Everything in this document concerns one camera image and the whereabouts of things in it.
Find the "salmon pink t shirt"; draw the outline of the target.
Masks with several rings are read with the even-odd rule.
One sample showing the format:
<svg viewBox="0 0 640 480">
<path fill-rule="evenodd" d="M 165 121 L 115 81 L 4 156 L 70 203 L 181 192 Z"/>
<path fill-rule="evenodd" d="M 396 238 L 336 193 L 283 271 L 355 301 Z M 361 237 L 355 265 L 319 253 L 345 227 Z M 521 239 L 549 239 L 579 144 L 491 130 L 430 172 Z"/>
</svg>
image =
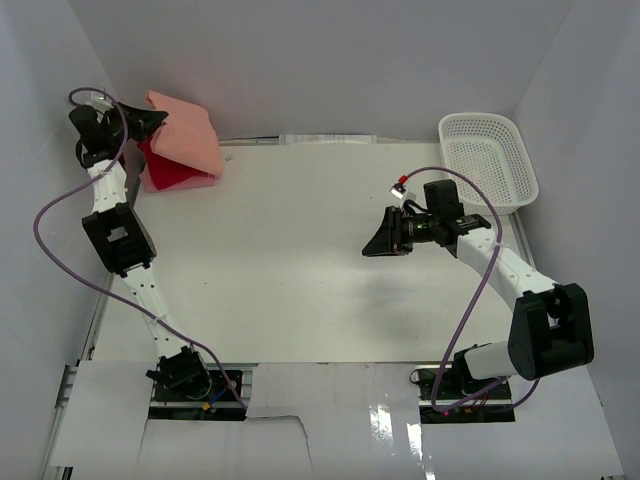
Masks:
<svg viewBox="0 0 640 480">
<path fill-rule="evenodd" d="M 224 160 L 207 110 L 193 103 L 149 90 L 146 102 L 169 116 L 150 137 L 154 153 L 220 178 Z"/>
</svg>

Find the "white perforated plastic basket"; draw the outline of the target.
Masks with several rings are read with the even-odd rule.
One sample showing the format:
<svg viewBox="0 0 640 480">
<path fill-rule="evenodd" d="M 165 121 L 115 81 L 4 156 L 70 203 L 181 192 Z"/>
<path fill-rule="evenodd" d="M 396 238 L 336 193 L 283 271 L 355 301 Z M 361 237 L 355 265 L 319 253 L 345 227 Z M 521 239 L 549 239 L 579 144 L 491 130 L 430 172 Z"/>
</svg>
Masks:
<svg viewBox="0 0 640 480">
<path fill-rule="evenodd" d="M 453 113 L 438 124 L 443 165 L 469 178 L 496 209 L 510 215 L 532 204 L 539 185 L 516 125 L 493 113 Z"/>
</svg>

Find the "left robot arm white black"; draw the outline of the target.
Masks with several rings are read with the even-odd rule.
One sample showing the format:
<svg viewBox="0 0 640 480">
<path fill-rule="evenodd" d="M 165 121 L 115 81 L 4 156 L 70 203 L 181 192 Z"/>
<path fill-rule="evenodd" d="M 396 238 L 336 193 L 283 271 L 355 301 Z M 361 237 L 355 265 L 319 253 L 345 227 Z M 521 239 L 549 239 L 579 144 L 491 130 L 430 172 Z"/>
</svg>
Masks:
<svg viewBox="0 0 640 480">
<path fill-rule="evenodd" d="M 157 252 L 128 200 L 120 149 L 130 139 L 149 139 L 167 117 L 163 111 L 122 103 L 80 105 L 69 114 L 80 135 L 76 156 L 93 181 L 93 207 L 82 226 L 103 265 L 123 280 L 144 310 L 145 324 L 163 362 L 195 359 L 197 354 L 171 330 L 169 307 L 152 267 Z"/>
</svg>

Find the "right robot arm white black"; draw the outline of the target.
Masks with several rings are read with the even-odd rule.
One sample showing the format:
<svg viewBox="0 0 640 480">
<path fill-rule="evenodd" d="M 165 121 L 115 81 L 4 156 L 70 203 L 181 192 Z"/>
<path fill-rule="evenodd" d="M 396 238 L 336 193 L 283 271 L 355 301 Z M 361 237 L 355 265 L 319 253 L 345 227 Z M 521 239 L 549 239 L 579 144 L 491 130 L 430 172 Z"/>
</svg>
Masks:
<svg viewBox="0 0 640 480">
<path fill-rule="evenodd" d="M 427 183 L 424 193 L 424 210 L 410 201 L 386 207 L 362 254 L 405 256 L 418 243 L 435 243 L 482 275 L 510 309 L 505 341 L 454 354 L 443 376 L 453 390 L 472 399 L 491 379 L 517 375 L 533 381 L 590 364 L 595 350 L 584 289 L 554 281 L 502 246 L 495 226 L 478 214 L 465 213 L 454 181 Z"/>
</svg>

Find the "folded light pink t shirt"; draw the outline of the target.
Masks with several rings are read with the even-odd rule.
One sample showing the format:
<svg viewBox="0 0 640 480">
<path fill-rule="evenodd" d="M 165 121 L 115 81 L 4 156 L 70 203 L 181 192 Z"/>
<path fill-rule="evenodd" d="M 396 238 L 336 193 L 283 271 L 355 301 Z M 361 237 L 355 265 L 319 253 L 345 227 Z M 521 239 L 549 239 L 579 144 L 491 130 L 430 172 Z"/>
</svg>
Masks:
<svg viewBox="0 0 640 480">
<path fill-rule="evenodd" d="M 216 178 L 214 176 L 194 176 L 186 179 L 183 182 L 169 186 L 165 189 L 159 189 L 151 178 L 151 175 L 147 168 L 140 173 L 139 179 L 145 192 L 147 193 L 165 193 L 171 191 L 190 190 L 197 188 L 213 187 L 216 184 Z"/>
</svg>

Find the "folded red t shirt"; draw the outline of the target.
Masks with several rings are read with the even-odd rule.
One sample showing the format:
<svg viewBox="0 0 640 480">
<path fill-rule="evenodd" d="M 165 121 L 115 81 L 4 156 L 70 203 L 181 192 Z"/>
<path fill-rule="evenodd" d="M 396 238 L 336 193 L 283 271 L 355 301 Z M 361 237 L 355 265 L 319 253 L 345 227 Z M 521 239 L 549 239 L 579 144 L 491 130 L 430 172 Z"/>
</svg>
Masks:
<svg viewBox="0 0 640 480">
<path fill-rule="evenodd" d="M 194 176 L 212 176 L 201 170 L 176 163 L 165 157 L 154 153 L 151 149 L 150 141 L 138 142 L 137 147 L 142 152 L 145 159 L 145 167 L 147 168 L 153 183 L 159 189 L 165 189 L 169 186 L 183 182 Z"/>
</svg>

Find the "white paper sheet at back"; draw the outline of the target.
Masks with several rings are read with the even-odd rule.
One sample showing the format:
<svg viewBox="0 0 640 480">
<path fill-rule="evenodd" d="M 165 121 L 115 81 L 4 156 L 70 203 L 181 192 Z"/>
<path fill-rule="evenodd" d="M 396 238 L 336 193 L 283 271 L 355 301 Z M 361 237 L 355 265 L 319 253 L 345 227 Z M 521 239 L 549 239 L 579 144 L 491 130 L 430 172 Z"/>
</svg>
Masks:
<svg viewBox="0 0 640 480">
<path fill-rule="evenodd" d="M 279 136 L 278 144 L 289 146 L 295 144 L 304 145 L 375 145 L 376 135 L 353 135 L 353 134 L 282 134 Z"/>
</svg>

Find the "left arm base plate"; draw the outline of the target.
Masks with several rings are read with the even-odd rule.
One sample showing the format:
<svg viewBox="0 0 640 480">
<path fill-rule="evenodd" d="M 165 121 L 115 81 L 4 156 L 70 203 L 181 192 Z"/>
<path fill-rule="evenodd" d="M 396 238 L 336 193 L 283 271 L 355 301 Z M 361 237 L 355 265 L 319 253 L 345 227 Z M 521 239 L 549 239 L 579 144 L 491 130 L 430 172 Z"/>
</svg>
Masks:
<svg viewBox="0 0 640 480">
<path fill-rule="evenodd" d="M 245 408 L 242 395 L 243 370 L 227 370 L 227 378 L 209 367 L 192 347 L 184 346 L 171 356 L 162 356 L 146 372 L 153 382 L 148 417 L 151 420 L 241 422 Z"/>
</svg>

